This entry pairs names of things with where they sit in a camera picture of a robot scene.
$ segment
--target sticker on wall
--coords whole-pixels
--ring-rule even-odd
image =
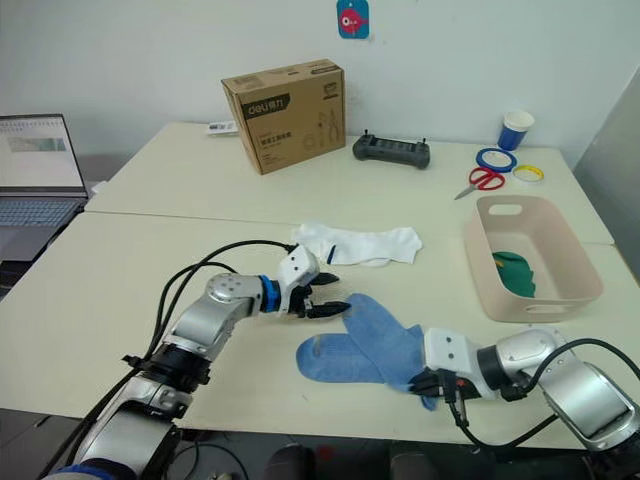
[[[338,31],[342,38],[369,36],[369,4],[367,0],[338,0]]]

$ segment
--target blue ring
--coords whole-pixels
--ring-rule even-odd
[[[511,164],[507,165],[506,167],[496,167],[496,166],[493,166],[493,165],[489,165],[482,158],[482,156],[487,152],[504,153],[507,157],[509,157],[511,159]],[[497,173],[509,173],[518,164],[518,160],[516,160],[516,157],[513,154],[511,154],[509,152],[505,152],[504,150],[500,150],[499,148],[484,148],[484,149],[480,150],[478,152],[478,154],[476,155],[476,163],[478,165],[480,165],[481,167],[488,168],[489,170],[492,170],[492,171],[497,172]]]
[[[278,299],[278,292],[273,288],[273,283],[266,275],[260,275],[262,285],[264,286],[265,293],[267,295],[267,305],[265,306],[264,313],[273,312],[276,309],[276,300]]]

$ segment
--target wire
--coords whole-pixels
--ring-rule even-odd
[[[167,329],[167,326],[169,324],[169,320],[171,319],[171,315],[173,314],[173,311],[176,308],[176,304],[178,303],[178,300],[180,299],[180,296],[182,295],[182,292],[184,291],[184,289],[187,286],[187,284],[189,283],[189,281],[196,274],[196,272],[198,270],[200,270],[200,268],[203,267],[213,257],[215,257],[217,255],[220,255],[221,253],[224,253],[224,252],[226,252],[228,250],[231,250],[233,248],[244,247],[244,246],[247,246],[247,245],[273,245],[273,246],[281,247],[281,248],[285,249],[287,251],[287,253],[290,253],[295,249],[295,245],[287,245],[286,243],[274,242],[273,240],[244,240],[244,241],[241,241],[241,242],[230,243],[228,245],[225,245],[224,247],[220,247],[216,251],[214,251],[214,252],[210,253],[209,255],[207,255],[206,257],[204,257],[198,263],[193,265],[193,267],[189,270],[189,273],[187,273],[186,277],[184,277],[182,279],[182,282],[180,283],[180,286],[176,290],[176,293],[174,294],[173,299],[171,300],[171,303],[169,304],[169,308],[168,308],[168,310],[167,310],[167,312],[165,314],[164,320],[162,321],[162,324],[160,326],[160,330],[158,332],[158,335],[153,339],[154,345],[153,345],[153,348],[150,349],[152,352],[158,346],[158,343],[160,342],[160,339],[162,338],[162,335],[164,334],[165,330]]]
[[[572,348],[578,347],[580,345],[596,345],[598,347],[602,347],[605,350],[610,351],[611,353],[616,355],[618,358],[620,358],[624,363],[626,363],[627,366],[633,371],[636,378],[640,380],[640,368],[638,368],[638,366],[634,363],[634,361],[631,360],[631,358],[627,354],[625,354],[622,350],[620,350],[617,347],[614,347],[613,345],[605,342],[604,340],[599,340],[597,338],[580,338],[578,340],[572,340],[571,342],[567,342],[564,345],[556,348],[540,363],[535,373],[531,377],[531,380],[529,380],[529,383],[527,383],[527,385],[522,388],[521,398],[526,396],[527,393],[531,392],[535,388],[535,386],[540,381],[540,377],[544,373],[545,369],[556,357],[558,357],[559,355],[562,355],[567,350],[571,350]],[[519,436],[515,440],[512,440],[511,442],[505,443],[504,445],[491,445],[491,444],[482,442],[471,433],[467,425],[465,425],[465,422],[462,420],[462,417],[460,416],[460,412],[458,412],[458,410],[456,409],[453,403],[449,404],[449,408],[451,409],[451,414],[456,420],[456,425],[460,427],[460,430],[462,430],[462,433],[464,433],[465,436],[472,443],[474,443],[478,447],[485,448],[485,449],[503,449],[503,448],[516,447],[517,445],[520,445],[521,443],[529,440],[531,437],[533,437],[534,435],[536,435],[537,433],[539,433],[540,431],[542,431],[543,429],[545,429],[546,427],[548,427],[558,419],[557,415],[555,414],[551,415],[550,417],[547,417],[545,420],[543,420],[538,425],[533,427],[531,430]]]
[[[502,445],[492,445],[490,443],[485,443],[482,440],[479,440],[473,433],[471,433],[469,428],[465,425],[464,421],[462,420],[462,417],[460,416],[460,412],[456,410],[456,407],[453,403],[449,404],[449,409],[451,410],[451,414],[456,420],[456,425],[460,427],[460,430],[462,430],[462,433],[465,434],[465,436],[471,441],[471,443],[473,443],[474,445],[480,448],[484,448],[487,450],[501,450],[506,448],[517,447],[521,443],[524,443],[527,440],[529,440],[534,435],[537,435],[538,433],[540,433],[542,430],[547,428],[549,425],[551,425],[553,422],[555,422],[558,419],[558,416],[556,414],[553,414],[545,418],[542,422],[540,422],[538,425],[533,427],[531,430],[520,435],[518,438],[508,443],[504,443]]]
[[[547,358],[545,358],[542,361],[542,363],[536,370],[536,373],[534,373],[533,377],[531,377],[531,380],[529,380],[529,383],[527,384],[527,386],[524,387],[524,393],[525,394],[529,393],[531,390],[535,388],[535,386],[538,384],[538,381],[540,380],[540,377],[544,373],[545,368],[547,368],[547,366],[553,361],[554,358],[563,354],[567,350],[571,350],[572,348],[578,347],[580,345],[597,345],[598,347],[602,347],[605,350],[609,350],[611,353],[613,353],[618,358],[620,358],[624,363],[626,363],[627,366],[633,371],[636,378],[640,380],[640,368],[638,368],[638,366],[633,362],[633,360],[631,360],[631,358],[628,355],[626,355],[622,350],[614,347],[613,345],[605,342],[604,340],[599,340],[597,338],[580,338],[578,340],[567,342],[561,347],[558,347],[553,352],[551,352],[547,356]]]
[[[198,463],[200,463],[200,443],[196,440],[193,442],[193,445],[196,449],[196,458],[193,460],[193,466],[191,467],[191,470],[189,470],[189,473],[184,477],[184,480],[191,480],[193,478],[193,474],[196,473],[196,470],[198,469]]]
[[[156,347],[158,346],[158,343],[162,339],[162,332],[160,331],[160,329],[162,327],[162,317],[164,315],[164,304],[167,299],[167,295],[169,294],[169,289],[173,286],[176,280],[178,280],[178,278],[180,278],[185,273],[193,270],[196,267],[196,265],[198,264],[194,263],[193,265],[189,265],[188,267],[185,267],[182,270],[180,270],[178,273],[176,273],[175,275],[173,275],[173,277],[169,279],[169,281],[165,284],[164,288],[162,289],[162,294],[160,295],[160,302],[158,303],[158,313],[156,314],[156,324],[153,329],[153,336],[151,337],[151,342],[149,342],[149,347],[147,348],[147,352],[145,353],[145,356],[144,356],[145,360],[148,360],[151,357],[151,355],[153,354],[153,351],[156,349]],[[224,263],[219,263],[219,262],[206,262],[202,264],[202,266],[203,267],[205,266],[220,267],[220,268],[224,268],[228,272],[238,273],[229,265],[225,265]]]
[[[124,377],[122,377],[122,379],[118,383],[116,383],[113,386],[113,388],[111,388],[111,390],[109,390],[109,392],[107,392],[107,394],[104,397],[102,397],[102,399],[100,399],[100,401],[80,421],[80,423],[76,425],[76,428],[74,428],[73,431],[69,434],[69,436],[62,442],[60,447],[58,447],[58,450],[56,450],[56,452],[53,454],[49,462],[47,462],[45,467],[40,472],[40,475],[38,476],[38,478],[42,478],[49,474],[49,472],[58,462],[62,454],[67,450],[67,448],[69,448],[74,438],[76,438],[76,436],[81,431],[86,431],[89,426],[93,425],[95,420],[98,418],[98,415],[100,415],[100,412],[104,409],[104,407],[106,407],[106,405],[111,400],[111,397],[113,397],[113,395],[115,395],[124,386],[124,384],[127,383],[131,378],[133,378],[137,373],[138,373],[137,369],[135,368],[132,369],[129,373],[127,373]]]
[[[150,357],[153,354],[154,350],[158,346],[160,340],[162,339],[162,335],[164,334],[164,332],[165,332],[165,330],[167,328],[167,325],[169,323],[171,315],[173,314],[175,306],[176,306],[176,304],[177,304],[177,302],[178,302],[178,300],[180,298],[180,295],[184,291],[187,283],[196,274],[196,272],[200,268],[202,268],[204,266],[218,266],[218,267],[221,267],[221,268],[225,268],[226,270],[228,270],[228,271],[230,271],[232,273],[237,273],[234,269],[232,269],[228,265],[225,265],[225,264],[219,263],[219,262],[210,262],[210,260],[213,257],[215,257],[217,255],[220,255],[223,252],[226,252],[227,250],[231,250],[231,249],[237,248],[237,247],[242,247],[242,246],[245,246],[245,245],[274,245],[274,246],[277,246],[277,247],[284,248],[287,251],[287,253],[291,253],[296,248],[295,245],[288,245],[288,244],[285,244],[285,243],[275,242],[275,241],[272,241],[272,240],[245,240],[245,241],[241,241],[241,242],[235,242],[235,243],[231,243],[229,245],[225,245],[224,247],[221,247],[221,248],[215,250],[214,252],[210,253],[209,255],[204,257],[202,260],[200,260],[198,263],[193,264],[193,265],[189,265],[188,267],[183,268],[180,272],[176,273],[173,277],[171,277],[171,279],[169,279],[169,281],[165,284],[165,287],[162,290],[162,294],[161,294],[161,297],[160,297],[160,303],[159,303],[159,306],[158,306],[158,314],[157,314],[157,317],[156,317],[156,324],[155,324],[155,327],[154,327],[154,333],[153,333],[153,336],[151,338],[151,342],[149,343],[149,348],[147,349],[147,353],[145,354],[145,359],[148,359],[148,357]],[[162,319],[163,310],[164,310],[164,302],[165,302],[166,297],[168,295],[169,289],[177,281],[177,279],[180,278],[184,274],[187,274],[187,276],[182,280],[182,283],[178,287],[178,290],[176,291],[176,293],[174,294],[173,299],[171,300],[171,303],[169,305],[169,309],[167,310],[167,312],[166,312],[166,314],[164,316],[164,319]],[[67,457],[66,465],[69,465],[69,464],[71,464],[73,462],[73,459],[75,458],[75,456],[76,456],[76,454],[78,452],[78,449],[80,447],[80,444],[82,443],[82,440],[84,439],[86,434],[89,432],[90,428],[93,426],[95,421],[98,419],[98,417],[100,416],[102,411],[109,404],[109,402],[116,395],[116,393],[118,393],[120,391],[120,389],[131,378],[136,376],[139,372],[140,372],[139,368],[131,369],[131,371],[129,371],[124,377],[122,377],[122,379],[118,383],[116,383],[111,388],[111,390],[109,390],[100,399],[100,401],[98,401],[98,403],[96,403],[96,405],[91,409],[91,411],[80,421],[80,423],[78,423],[78,425],[73,429],[73,431],[69,434],[69,436],[62,442],[60,447],[58,447],[58,450],[56,450],[56,452],[53,454],[51,459],[47,462],[45,467],[40,472],[40,475],[38,476],[38,478],[43,478],[43,477],[45,477],[46,475],[49,474],[51,469],[56,465],[56,463],[58,462],[60,457],[69,448],[69,446],[71,446],[71,444],[74,442],[74,439],[75,439],[75,443],[74,443],[73,447],[71,448],[71,450],[69,452],[69,455]]]
[[[188,446],[186,448],[183,448],[178,453],[176,453],[175,457],[173,457],[173,461],[169,465],[169,468],[171,468],[171,465],[173,465],[175,463],[175,461],[182,454],[184,454],[185,452],[188,452],[189,450],[192,450],[192,449],[195,448],[196,449],[196,459],[194,460],[194,463],[193,463],[193,466],[191,467],[191,470],[189,470],[189,473],[187,474],[187,476],[184,477],[184,480],[188,480],[190,478],[189,475],[192,475],[192,472],[195,472],[195,470],[198,467],[198,461],[199,461],[198,451],[202,447],[215,448],[217,450],[221,450],[221,451],[225,452],[227,455],[229,455],[231,458],[233,458],[235,460],[235,462],[238,464],[238,467],[240,467],[240,470],[242,471],[242,475],[244,475],[244,480],[250,480],[249,479],[249,474],[247,473],[247,469],[245,468],[245,466],[242,463],[242,461],[238,458],[238,456],[235,453],[233,453],[231,450],[229,450],[228,448],[223,447],[222,445],[216,445],[215,443],[198,443],[198,442],[195,442],[193,445],[190,445],[190,446]]]

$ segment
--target laptop keyboard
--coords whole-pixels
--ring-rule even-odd
[[[77,204],[75,200],[0,200],[0,227],[57,227]]]

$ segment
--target cardboard box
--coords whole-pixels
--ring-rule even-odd
[[[345,145],[344,72],[329,60],[228,78],[222,85],[261,174]]]

